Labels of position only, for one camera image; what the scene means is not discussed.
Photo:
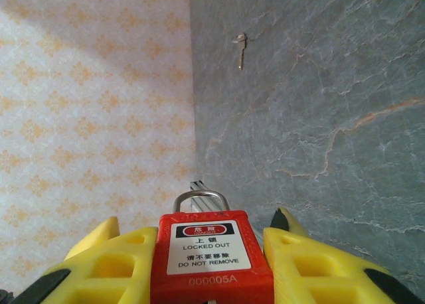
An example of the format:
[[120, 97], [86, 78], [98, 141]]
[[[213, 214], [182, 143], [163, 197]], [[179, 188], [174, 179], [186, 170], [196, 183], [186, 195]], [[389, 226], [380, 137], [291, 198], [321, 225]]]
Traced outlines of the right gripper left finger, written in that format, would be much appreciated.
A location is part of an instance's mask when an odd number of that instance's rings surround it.
[[48, 268], [14, 303], [150, 303], [158, 229], [120, 234], [111, 217]]

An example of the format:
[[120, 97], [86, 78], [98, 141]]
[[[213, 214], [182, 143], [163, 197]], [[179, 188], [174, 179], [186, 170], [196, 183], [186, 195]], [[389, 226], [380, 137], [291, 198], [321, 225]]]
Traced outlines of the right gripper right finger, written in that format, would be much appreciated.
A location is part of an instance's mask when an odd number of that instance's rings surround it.
[[275, 303], [422, 303], [385, 268], [311, 238], [283, 206], [263, 230]]

